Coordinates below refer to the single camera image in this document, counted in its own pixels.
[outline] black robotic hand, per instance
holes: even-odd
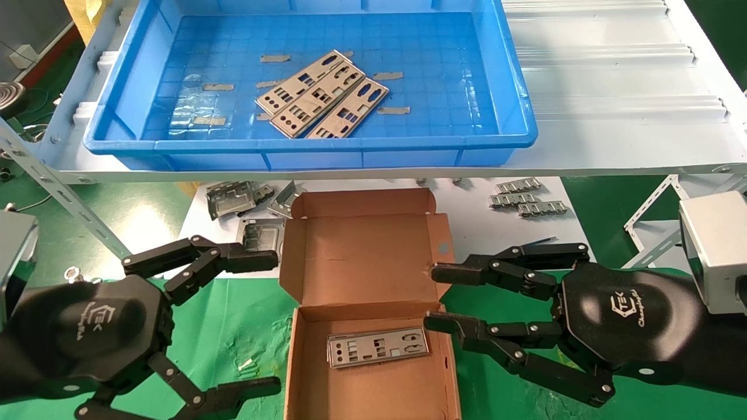
[[[462,264],[436,264],[436,282],[490,284],[552,300],[552,321],[488,324],[429,312],[428,330],[451,333],[468,351],[509,373],[593,407],[615,394],[613,375],[747,396],[747,317],[712,315],[695,282],[589,262],[585,244],[511,247]],[[560,283],[537,270],[572,269]],[[525,349],[557,346],[583,371]]]
[[[266,271],[274,251],[249,252],[194,236],[122,260],[118,282],[74,282],[24,291],[0,333],[0,404],[31,398],[94,396],[75,411],[79,420],[144,420],[110,408],[153,372],[185,406],[173,419],[234,419],[250,398],[280,392],[276,377],[200,391],[166,356],[174,328],[172,305],[182,305],[221,271]],[[161,291],[147,278],[188,265]]]

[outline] open cardboard box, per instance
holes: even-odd
[[[285,420],[461,418],[451,337],[426,331],[430,354],[332,369],[329,334],[421,327],[449,285],[447,215],[427,188],[304,193],[286,222],[280,285],[293,317]]]

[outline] black cable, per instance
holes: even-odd
[[[10,46],[9,46],[8,44],[6,44],[6,43],[2,42],[2,40],[0,40],[0,44],[4,45],[4,46],[5,46],[5,48],[7,48],[7,49],[11,50],[12,52],[15,52],[15,53],[16,53],[16,54],[18,54],[18,56],[20,56],[21,58],[25,58],[26,60],[29,60],[30,62],[32,62],[32,63],[34,63],[34,64],[38,64],[38,63],[39,63],[39,61],[36,61],[36,60],[31,60],[30,58],[28,58],[28,57],[26,57],[26,56],[22,55],[22,54],[21,54],[20,52],[18,52],[18,51],[16,51],[15,49],[11,48],[11,47],[10,47]]]

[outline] metal plate with cutouts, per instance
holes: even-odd
[[[327,336],[332,368],[388,362],[429,353],[423,327]]]

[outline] metal part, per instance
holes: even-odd
[[[298,198],[301,193],[305,192],[305,189],[297,187],[296,183],[291,181],[288,183],[288,185],[285,186],[285,188],[282,189],[282,191],[280,191],[280,193],[277,195],[277,198],[270,203],[270,205],[267,207],[267,210],[277,216],[287,217],[291,219],[291,207],[293,205],[293,201],[295,201],[295,199]]]
[[[565,214],[568,207],[562,201],[548,201],[546,203],[519,204],[518,215],[521,217],[546,216],[551,214]]]
[[[405,77],[405,74],[402,72],[381,72],[381,73],[374,73],[372,76],[372,79],[373,80],[397,80],[403,77]]]
[[[15,81],[0,81],[0,118],[9,120],[23,111],[26,88]]]
[[[376,110],[376,112],[382,115],[405,115],[405,114],[410,113],[410,107],[409,106],[400,106],[400,107],[382,106],[382,107],[379,107],[379,109]]]
[[[256,88],[258,88],[258,89],[262,89],[262,88],[265,88],[265,87],[277,86],[278,84],[281,84],[284,81],[285,81],[284,78],[281,78],[281,79],[278,79],[278,80],[259,81],[254,86]]]
[[[539,201],[532,193],[498,194],[489,197],[488,206],[493,209],[501,209],[516,207],[519,204],[539,203]]]
[[[205,83],[202,90],[234,90],[233,84]]]
[[[531,177],[500,183],[495,186],[495,190],[499,194],[514,194],[539,190],[540,187],[542,187],[542,184],[537,180],[537,178]]]
[[[387,362],[428,353],[423,327],[327,336],[327,360],[332,368]]]
[[[342,63],[352,64],[339,51],[333,49],[264,95],[260,95],[256,102],[269,115],[275,115]]]
[[[225,117],[194,117],[193,123],[197,125],[205,126],[224,126],[226,124]]]
[[[389,89],[366,78],[345,96],[309,133],[307,138],[345,138],[384,99]]]
[[[282,258],[285,219],[241,219],[236,241],[247,251],[275,251]]]
[[[270,124],[286,137],[296,138],[329,109],[334,108],[335,104],[352,92],[364,78],[365,74],[352,64],[339,64],[308,89],[304,84],[305,87],[300,90],[302,93],[287,107],[274,114]]]
[[[238,213],[255,208],[254,190],[251,181],[221,182],[208,187],[208,212],[211,220],[228,213]]]
[[[259,58],[261,63],[282,63],[291,59],[290,54],[262,55]]]

